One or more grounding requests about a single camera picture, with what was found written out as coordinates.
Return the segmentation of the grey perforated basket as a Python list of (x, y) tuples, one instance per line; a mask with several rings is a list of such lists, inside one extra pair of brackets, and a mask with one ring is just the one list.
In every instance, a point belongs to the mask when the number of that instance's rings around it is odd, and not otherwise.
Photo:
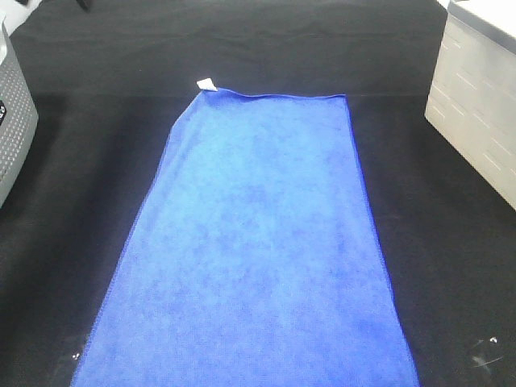
[(1, 202), (9, 195), (38, 123), (25, 76), (4, 23), (1, 24)]

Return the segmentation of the right clear tape strip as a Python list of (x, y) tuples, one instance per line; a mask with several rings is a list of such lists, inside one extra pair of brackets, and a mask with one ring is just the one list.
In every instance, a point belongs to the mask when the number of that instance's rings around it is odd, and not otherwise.
[(472, 368), (481, 368), (486, 372), (504, 359), (501, 343), (497, 336), (478, 339), (468, 350)]

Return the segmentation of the black table cloth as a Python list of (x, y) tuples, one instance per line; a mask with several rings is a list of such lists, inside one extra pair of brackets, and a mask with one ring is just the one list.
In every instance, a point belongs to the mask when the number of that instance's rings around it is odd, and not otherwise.
[[(515, 213), (424, 116), (434, 1), (44, 1), (11, 35), (39, 113), (1, 209), (1, 383), (66, 386), (197, 81), (346, 94), (423, 386), (515, 383)], [(504, 359), (472, 368), (497, 336)]]

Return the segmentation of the blue microfibre towel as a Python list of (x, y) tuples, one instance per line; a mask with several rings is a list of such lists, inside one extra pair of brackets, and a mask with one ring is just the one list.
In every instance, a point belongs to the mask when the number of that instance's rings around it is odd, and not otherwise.
[(72, 383), (418, 384), (344, 95), (194, 98)]

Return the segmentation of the white slotted storage bin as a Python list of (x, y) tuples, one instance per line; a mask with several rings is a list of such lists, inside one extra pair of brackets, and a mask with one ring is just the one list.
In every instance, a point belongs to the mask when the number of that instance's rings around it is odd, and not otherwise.
[(451, 1), (427, 121), (515, 205), (515, 3)]

